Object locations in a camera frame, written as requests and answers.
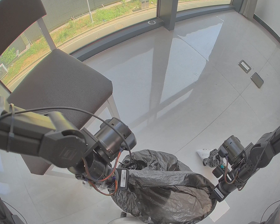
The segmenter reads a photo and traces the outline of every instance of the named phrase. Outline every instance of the gray curtain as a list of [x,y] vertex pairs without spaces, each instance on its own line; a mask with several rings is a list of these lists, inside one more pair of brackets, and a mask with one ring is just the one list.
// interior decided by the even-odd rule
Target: gray curtain
[[252,19],[255,12],[256,4],[257,0],[244,0],[240,13],[245,17]]

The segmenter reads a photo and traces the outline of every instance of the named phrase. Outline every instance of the chair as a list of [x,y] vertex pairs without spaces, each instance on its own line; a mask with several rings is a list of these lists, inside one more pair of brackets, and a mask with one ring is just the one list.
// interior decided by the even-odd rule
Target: chair
[[[23,109],[76,107],[96,115],[107,107],[112,117],[120,118],[112,96],[112,82],[57,49],[42,19],[45,15],[41,0],[0,1],[0,56],[35,21],[51,49],[10,94],[8,102]],[[78,111],[56,111],[62,112],[78,129],[88,127],[94,121],[90,115]],[[33,174],[43,175],[52,169],[51,164],[41,158],[27,155],[22,158]]]

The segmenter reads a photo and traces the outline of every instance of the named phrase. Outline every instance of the black plastic bag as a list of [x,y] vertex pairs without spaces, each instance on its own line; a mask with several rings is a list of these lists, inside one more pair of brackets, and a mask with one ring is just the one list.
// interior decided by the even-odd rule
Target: black plastic bag
[[168,153],[132,153],[128,189],[113,201],[126,213],[149,224],[194,224],[206,218],[217,201],[210,200],[214,185]]

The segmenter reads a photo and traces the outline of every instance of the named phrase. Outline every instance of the black baseboard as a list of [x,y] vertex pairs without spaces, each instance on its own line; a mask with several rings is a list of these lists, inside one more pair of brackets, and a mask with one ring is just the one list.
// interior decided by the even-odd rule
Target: black baseboard
[[260,24],[262,25],[269,33],[273,35],[273,37],[276,38],[276,40],[280,43],[280,37],[277,35],[276,32],[273,31],[272,28],[270,28],[263,20],[261,20],[258,16],[254,14],[253,18]]

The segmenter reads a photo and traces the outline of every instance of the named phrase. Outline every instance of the lamp post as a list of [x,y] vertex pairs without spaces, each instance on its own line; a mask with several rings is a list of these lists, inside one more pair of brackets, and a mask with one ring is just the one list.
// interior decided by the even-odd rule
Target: lamp post
[[86,0],[86,1],[87,1],[87,6],[88,6],[89,16],[90,16],[91,22],[93,22],[90,7],[89,7],[89,2],[88,2],[88,0]]

